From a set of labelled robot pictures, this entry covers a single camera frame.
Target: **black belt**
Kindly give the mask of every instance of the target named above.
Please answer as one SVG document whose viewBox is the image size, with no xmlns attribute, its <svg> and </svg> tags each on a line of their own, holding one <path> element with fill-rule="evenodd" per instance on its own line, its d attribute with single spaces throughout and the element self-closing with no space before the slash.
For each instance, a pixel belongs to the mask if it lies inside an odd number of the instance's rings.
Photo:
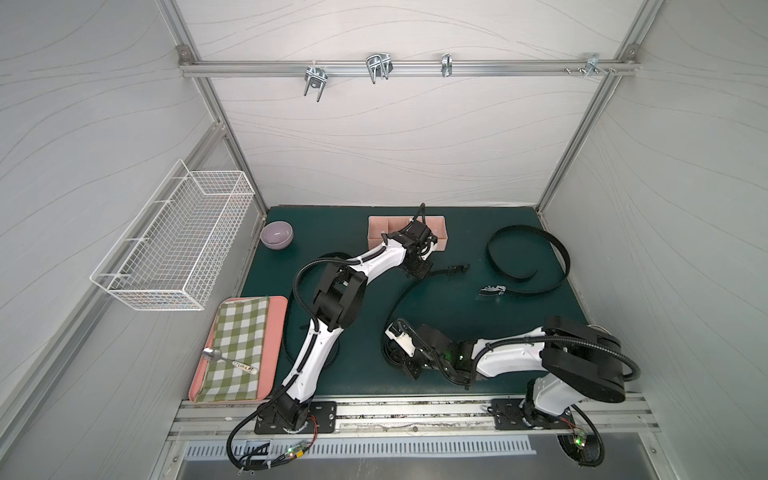
<svg viewBox="0 0 768 480">
<path fill-rule="evenodd" d="M 556 249 L 558 249 L 558 252 L 560 252 L 560 255 L 563 257 L 563 263 L 565 263 L 564 273 L 563 277 L 554 285 L 548 286 L 547 288 L 541 289 L 541 290 L 517 290 L 513 288 L 509 288 L 508 286 L 504 285 L 497 285 L 497 286 L 487 286 L 480 290 L 481 296 L 495 296 L 495 295 L 520 295 L 520 296 L 534 296 L 534 295 L 541 295 L 543 293 L 549 293 L 552 290 L 555 290 L 558 288 L 566 278 L 568 278 L 568 273 L 571 271 L 571 256 L 568 255 L 568 251 L 565 249 L 565 245 L 557 239 L 554 235 L 552 235 L 549 232 L 543 231 L 541 228 L 537 227 L 531 227 L 530 225 L 510 225 L 509 227 L 504 227 L 499 230 L 496 230 L 496 232 L 491 235 L 491 239 L 488 240 L 488 243 L 485 245 L 485 255 L 488 258 L 488 263 L 491 264 L 491 267 L 493 270 L 495 270 L 499 275 L 505 276 L 509 278 L 510 280 L 516 282 L 516 283 L 523 283 L 529 281 L 533 276 L 538 272 L 538 270 L 535 270 L 533 273 L 529 273 L 527 275 L 523 276 L 516 276 L 512 275 L 511 273 L 505 272 L 499 265 L 496 263 L 496 260 L 493 258 L 493 253 L 491 253 L 491 242 L 495 240 L 500 235 L 507 233 L 507 232 L 529 232 L 529 233 L 535 233 L 536 235 L 539 235 L 540 237 L 544 237 L 547 239 L 549 243 L 554 245 Z"/>
</svg>

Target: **red wire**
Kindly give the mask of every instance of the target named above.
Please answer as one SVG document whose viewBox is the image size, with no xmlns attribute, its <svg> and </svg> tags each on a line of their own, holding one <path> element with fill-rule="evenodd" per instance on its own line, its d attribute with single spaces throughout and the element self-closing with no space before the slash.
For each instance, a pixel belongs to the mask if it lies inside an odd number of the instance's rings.
<svg viewBox="0 0 768 480">
<path fill-rule="evenodd" d="M 565 417 L 560 417 L 560 420 L 562 420 L 563 422 L 567 423 L 568 426 L 571 427 L 571 430 L 578 428 L 575 423 L 570 423 Z"/>
<path fill-rule="evenodd" d="M 312 445 L 315 445 L 315 441 L 317 440 L 317 419 L 315 418 L 314 415 L 310 415 L 310 417 L 312 418 L 312 421 L 315 423 L 315 434 L 312 437 L 312 441 L 310 442 L 310 445 L 306 447 L 307 450 L 311 449 Z"/>
</svg>

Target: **white wall panel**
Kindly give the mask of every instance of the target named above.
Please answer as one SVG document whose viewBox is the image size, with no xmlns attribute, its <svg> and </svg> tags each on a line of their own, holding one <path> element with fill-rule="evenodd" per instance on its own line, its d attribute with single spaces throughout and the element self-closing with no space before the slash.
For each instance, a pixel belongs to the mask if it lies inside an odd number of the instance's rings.
<svg viewBox="0 0 768 480">
<path fill-rule="evenodd" d="M 201 170 L 233 169 L 220 142 Z M 149 478 L 187 398 L 219 303 L 233 295 L 257 221 L 251 204 L 202 312 L 134 312 L 113 301 L 64 372 L 0 478 Z M 45 462 L 39 462 L 41 445 Z"/>
<path fill-rule="evenodd" d="M 545 211 L 682 478 L 765 478 L 768 3 L 673 0 Z"/>
<path fill-rule="evenodd" d="M 214 81 L 268 205 L 534 204 L 596 79 Z"/>
<path fill-rule="evenodd" d="M 0 4 L 0 406 L 211 121 L 151 0 Z"/>
<path fill-rule="evenodd" d="M 613 57 L 638 0 L 178 0 L 203 60 Z"/>
</svg>

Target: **spoon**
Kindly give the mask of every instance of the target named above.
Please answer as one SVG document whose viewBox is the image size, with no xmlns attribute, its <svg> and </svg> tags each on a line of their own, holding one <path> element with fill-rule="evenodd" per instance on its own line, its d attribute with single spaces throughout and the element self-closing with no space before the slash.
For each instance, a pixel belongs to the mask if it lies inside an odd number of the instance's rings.
<svg viewBox="0 0 768 480">
<path fill-rule="evenodd" d="M 251 373 L 253 375 L 256 375 L 259 372 L 259 369 L 254 368 L 250 365 L 246 365 L 245 363 L 240 363 L 236 360 L 225 359 L 224 357 L 221 356 L 221 350 L 217 348 L 210 348 L 210 347 L 204 348 L 203 358 L 205 360 L 208 360 L 209 362 L 218 362 L 219 360 L 223 360 L 224 362 L 229 362 L 232 365 L 236 366 L 237 368 L 243 369 L 246 372 Z"/>
</svg>

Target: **black mounting plate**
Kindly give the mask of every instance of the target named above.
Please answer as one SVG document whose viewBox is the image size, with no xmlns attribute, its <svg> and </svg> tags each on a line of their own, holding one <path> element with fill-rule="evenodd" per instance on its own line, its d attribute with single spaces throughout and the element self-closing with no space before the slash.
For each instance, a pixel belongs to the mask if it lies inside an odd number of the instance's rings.
<svg viewBox="0 0 768 480">
<path fill-rule="evenodd" d="M 310 413 L 317 420 L 318 433 L 333 433 L 336 430 L 336 402 L 312 402 L 310 403 Z M 304 427 L 298 432 L 291 433 L 312 433 L 312 420 L 308 420 Z M 269 435 L 277 433 L 288 433 L 275 424 L 274 418 L 256 417 L 256 427 L 253 433 L 257 435 Z"/>
<path fill-rule="evenodd" d="M 523 416 L 520 403 L 523 399 L 493 399 L 488 411 L 493 415 L 493 425 L 497 430 L 532 430 L 535 427 L 529 425 Z M 544 429 L 569 429 L 568 424 L 557 417 L 547 415 L 548 423 Z M 564 419 L 573 423 L 571 409 L 566 409 L 561 415 Z"/>
</svg>

